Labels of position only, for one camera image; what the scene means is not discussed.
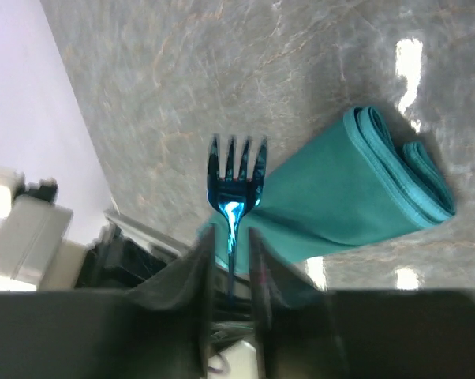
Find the teal satin napkin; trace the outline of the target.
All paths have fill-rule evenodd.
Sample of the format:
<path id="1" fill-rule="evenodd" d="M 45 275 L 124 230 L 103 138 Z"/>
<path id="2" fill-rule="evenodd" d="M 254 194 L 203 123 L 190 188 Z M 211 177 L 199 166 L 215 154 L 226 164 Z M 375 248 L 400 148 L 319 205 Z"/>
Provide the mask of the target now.
<path id="1" fill-rule="evenodd" d="M 420 141 L 395 146 L 374 107 L 349 109 L 264 183 L 237 233 L 235 271 L 249 270 L 249 229 L 287 263 L 435 227 L 454 198 Z"/>

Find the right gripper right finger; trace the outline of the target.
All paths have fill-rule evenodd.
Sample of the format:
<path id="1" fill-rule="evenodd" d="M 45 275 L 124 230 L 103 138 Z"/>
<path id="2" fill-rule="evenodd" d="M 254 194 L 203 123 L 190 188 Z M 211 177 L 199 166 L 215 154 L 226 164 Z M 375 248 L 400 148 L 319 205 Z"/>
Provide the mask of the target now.
<path id="1" fill-rule="evenodd" d="M 249 231 L 249 275 L 260 378 L 331 378 L 332 319 L 324 294 Z"/>

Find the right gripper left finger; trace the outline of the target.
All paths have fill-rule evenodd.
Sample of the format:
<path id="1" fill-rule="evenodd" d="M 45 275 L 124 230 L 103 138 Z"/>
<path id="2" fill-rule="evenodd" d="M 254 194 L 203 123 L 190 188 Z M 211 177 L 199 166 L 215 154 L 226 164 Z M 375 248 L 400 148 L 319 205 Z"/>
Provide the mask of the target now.
<path id="1" fill-rule="evenodd" d="M 215 228 L 184 256 L 126 292 L 145 310 L 128 378 L 206 378 L 215 278 Z"/>

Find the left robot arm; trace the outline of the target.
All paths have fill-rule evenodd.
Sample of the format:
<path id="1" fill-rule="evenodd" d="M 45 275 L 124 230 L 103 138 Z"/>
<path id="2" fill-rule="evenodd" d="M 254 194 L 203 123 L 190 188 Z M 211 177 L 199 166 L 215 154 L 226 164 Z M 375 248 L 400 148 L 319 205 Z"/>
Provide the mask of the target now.
<path id="1" fill-rule="evenodd" d="M 110 223 L 88 246 L 65 239 L 73 213 L 54 203 L 55 181 L 26 184 L 0 168 L 0 291 L 135 287 L 165 262 Z"/>

